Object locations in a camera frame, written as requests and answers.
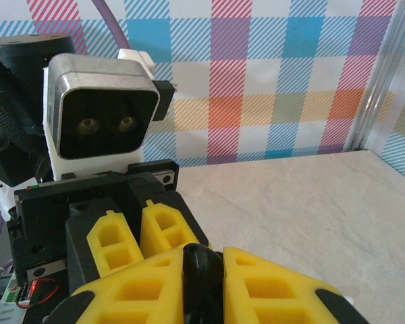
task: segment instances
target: camera housing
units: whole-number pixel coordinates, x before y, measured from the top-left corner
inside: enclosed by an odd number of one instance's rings
[[[62,159],[138,150],[159,101],[136,61],[59,54],[49,63],[46,117]]]

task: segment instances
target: plaid backdrop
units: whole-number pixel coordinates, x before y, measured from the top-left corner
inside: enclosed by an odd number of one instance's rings
[[[405,175],[405,52],[373,126],[367,148]]]
[[[155,76],[178,85],[146,160],[203,165],[342,152],[396,0],[110,0]],[[1,0],[0,36],[69,32],[115,57],[90,0]]]

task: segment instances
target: red wire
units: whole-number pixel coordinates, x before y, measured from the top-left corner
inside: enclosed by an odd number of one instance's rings
[[[37,279],[36,282],[38,282],[38,281],[52,281],[52,282],[55,282],[55,280],[51,279],[51,278]],[[30,307],[33,307],[33,306],[43,304],[48,299],[51,299],[51,297],[54,296],[54,294],[59,290],[59,288],[60,288],[60,285],[56,285],[54,290],[47,297],[43,298],[40,302],[37,302],[35,304],[29,304],[29,305],[21,305],[20,302],[17,301],[16,306],[18,306],[20,308],[30,308]]]

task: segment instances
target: marble table surface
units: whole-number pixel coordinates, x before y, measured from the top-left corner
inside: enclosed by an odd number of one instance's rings
[[[178,192],[217,250],[322,279],[405,323],[405,178],[370,151],[189,167]]]

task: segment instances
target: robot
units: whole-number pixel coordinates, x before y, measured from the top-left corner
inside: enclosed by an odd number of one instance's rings
[[[153,73],[145,52],[105,59],[75,54],[66,34],[0,38],[14,268],[0,323],[368,323],[327,283],[212,249],[176,191],[179,165],[142,161],[176,91]]]

